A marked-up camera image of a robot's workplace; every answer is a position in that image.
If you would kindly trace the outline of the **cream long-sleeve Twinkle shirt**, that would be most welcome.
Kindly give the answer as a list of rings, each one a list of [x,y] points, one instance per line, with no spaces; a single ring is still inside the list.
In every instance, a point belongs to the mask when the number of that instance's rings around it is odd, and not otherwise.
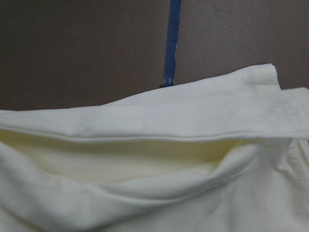
[[[306,232],[309,91],[271,64],[0,113],[3,232]]]

